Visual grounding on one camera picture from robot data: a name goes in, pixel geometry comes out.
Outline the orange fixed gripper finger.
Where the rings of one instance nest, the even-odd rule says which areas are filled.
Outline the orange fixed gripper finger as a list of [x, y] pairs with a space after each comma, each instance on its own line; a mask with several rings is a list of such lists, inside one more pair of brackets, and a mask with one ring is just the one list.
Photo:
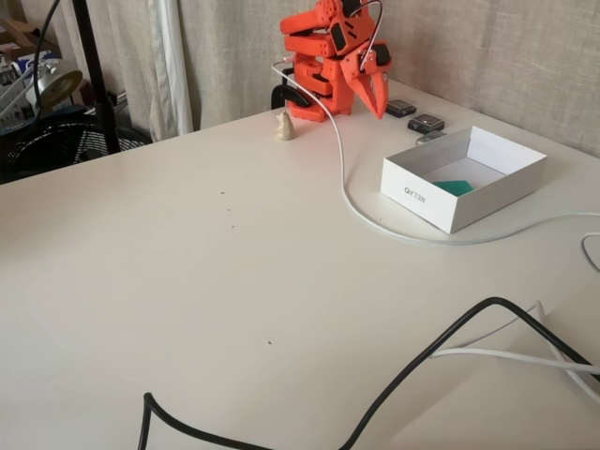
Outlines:
[[354, 78], [349, 81], [349, 86], [375, 117], [382, 118], [382, 116], [376, 116], [374, 114], [375, 96], [372, 88], [372, 76], [373, 75], [361, 75]]

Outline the orange moving gripper finger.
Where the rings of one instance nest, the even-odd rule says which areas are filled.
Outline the orange moving gripper finger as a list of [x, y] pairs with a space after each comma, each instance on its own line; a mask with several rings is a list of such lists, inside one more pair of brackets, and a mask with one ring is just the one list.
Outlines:
[[372, 76], [372, 88], [375, 96], [375, 115], [383, 116], [387, 107], [388, 93], [388, 77], [385, 72], [377, 72]]

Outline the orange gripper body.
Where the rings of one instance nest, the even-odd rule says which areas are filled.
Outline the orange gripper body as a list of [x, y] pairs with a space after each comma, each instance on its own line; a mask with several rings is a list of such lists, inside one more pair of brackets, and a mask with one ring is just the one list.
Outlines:
[[391, 65], [392, 56], [384, 40], [375, 40], [360, 44], [353, 50], [340, 56], [340, 67], [346, 84], [371, 82], [372, 85], [384, 84], [386, 72]]

